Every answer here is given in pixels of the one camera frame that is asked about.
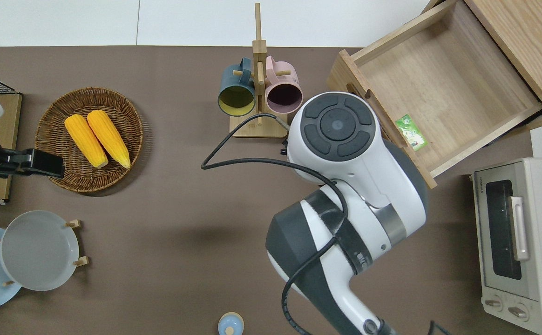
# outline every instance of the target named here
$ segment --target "corn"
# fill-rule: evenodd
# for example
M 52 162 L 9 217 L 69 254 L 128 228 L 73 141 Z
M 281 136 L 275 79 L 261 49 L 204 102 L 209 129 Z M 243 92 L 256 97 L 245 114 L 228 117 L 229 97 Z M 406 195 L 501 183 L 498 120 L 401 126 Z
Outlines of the corn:
M 67 117 L 64 126 L 91 165 L 99 169 L 108 163 L 105 152 L 82 115 Z
M 94 110 L 87 115 L 87 121 L 109 155 L 122 166 L 130 169 L 128 149 L 108 115 L 102 110 Z

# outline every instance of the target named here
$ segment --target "mug handle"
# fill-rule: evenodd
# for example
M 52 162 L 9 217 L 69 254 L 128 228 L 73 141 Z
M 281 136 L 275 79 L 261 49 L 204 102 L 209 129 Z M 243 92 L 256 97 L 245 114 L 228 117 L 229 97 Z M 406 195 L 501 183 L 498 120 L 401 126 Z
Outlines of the mug handle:
M 248 81 L 250 81 L 251 68 L 252 61 L 246 57 L 243 57 L 242 61 L 240 62 L 240 70 L 242 71 L 242 76 L 240 76 L 240 83 L 244 86 L 247 86 Z
M 267 79 L 269 79 L 269 82 L 272 85 L 279 82 L 277 74 L 275 74 L 275 60 L 273 59 L 273 56 L 267 56 L 267 66 L 265 69 L 265 74 L 267 75 Z

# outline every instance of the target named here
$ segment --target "wooden drawer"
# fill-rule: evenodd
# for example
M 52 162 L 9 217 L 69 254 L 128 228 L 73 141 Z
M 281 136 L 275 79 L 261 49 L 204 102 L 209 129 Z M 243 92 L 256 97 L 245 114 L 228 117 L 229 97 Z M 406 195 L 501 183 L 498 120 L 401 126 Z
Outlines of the wooden drawer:
M 466 0 L 509 61 L 542 101 L 542 0 Z M 528 123 L 542 126 L 542 115 Z
M 434 177 L 542 109 L 462 1 L 447 0 L 364 49 L 341 51 L 330 89 L 358 94 L 383 136 Z M 414 151 L 395 121 L 408 114 L 428 145 Z

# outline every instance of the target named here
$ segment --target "round woven basket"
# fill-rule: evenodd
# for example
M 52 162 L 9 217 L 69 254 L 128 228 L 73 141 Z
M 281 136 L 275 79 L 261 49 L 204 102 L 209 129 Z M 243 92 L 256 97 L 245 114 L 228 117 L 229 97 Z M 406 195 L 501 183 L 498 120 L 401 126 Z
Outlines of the round woven basket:
M 45 112 L 37 132 L 35 148 L 64 159 L 64 178 L 50 180 L 69 191 L 91 193 L 106 189 L 124 178 L 124 168 L 109 155 L 108 163 L 94 168 L 68 135 L 64 120 L 73 115 L 87 117 L 92 110 L 103 110 L 120 132 L 128 148 L 130 169 L 135 165 L 143 145 L 143 125 L 135 106 L 122 94 L 101 87 L 77 89 L 58 98 Z

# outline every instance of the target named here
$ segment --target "brown table surface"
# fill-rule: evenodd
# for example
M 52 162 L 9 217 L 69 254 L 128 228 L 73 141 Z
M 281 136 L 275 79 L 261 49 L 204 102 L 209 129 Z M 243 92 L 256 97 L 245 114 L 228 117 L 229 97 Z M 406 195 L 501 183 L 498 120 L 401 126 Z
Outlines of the brown table surface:
M 326 91 L 339 49 L 269 48 L 298 71 L 305 98 Z M 24 94 L 17 148 L 33 147 L 41 115 L 61 95 L 107 87 L 145 120 L 145 147 L 120 185 L 100 196 L 66 191 L 40 176 L 17 177 L 0 227 L 50 210 L 79 218 L 88 266 L 52 291 L 22 289 L 0 307 L 0 334 L 213 335 L 228 311 L 245 334 L 294 334 L 280 310 L 283 281 L 264 248 L 271 218 L 316 187 L 283 167 L 199 165 L 228 133 L 216 103 L 225 66 L 248 47 L 0 47 L 0 79 Z M 233 139 L 218 159 L 281 158 L 281 139 Z M 404 335 L 437 320 L 454 335 L 530 334 L 486 314 L 471 183 L 474 169 L 531 156 L 528 134 L 499 140 L 437 177 L 428 223 L 352 289 Z M 336 332 L 298 294 L 295 320 L 314 334 Z

